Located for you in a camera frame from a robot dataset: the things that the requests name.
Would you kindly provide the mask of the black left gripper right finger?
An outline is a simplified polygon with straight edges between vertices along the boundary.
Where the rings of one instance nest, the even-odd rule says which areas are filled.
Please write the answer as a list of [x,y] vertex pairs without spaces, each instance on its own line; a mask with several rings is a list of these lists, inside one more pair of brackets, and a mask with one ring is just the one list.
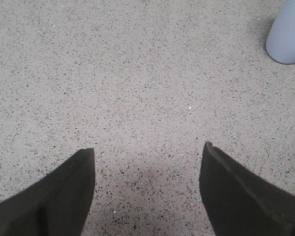
[[199,187],[217,236],[295,236],[295,196],[206,142]]

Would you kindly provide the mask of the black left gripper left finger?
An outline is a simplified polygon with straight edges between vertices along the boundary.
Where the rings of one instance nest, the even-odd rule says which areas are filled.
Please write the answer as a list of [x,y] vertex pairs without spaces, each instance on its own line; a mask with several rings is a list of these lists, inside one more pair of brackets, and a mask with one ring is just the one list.
[[0,202],[0,236],[81,235],[94,186],[94,150],[81,149],[40,181]]

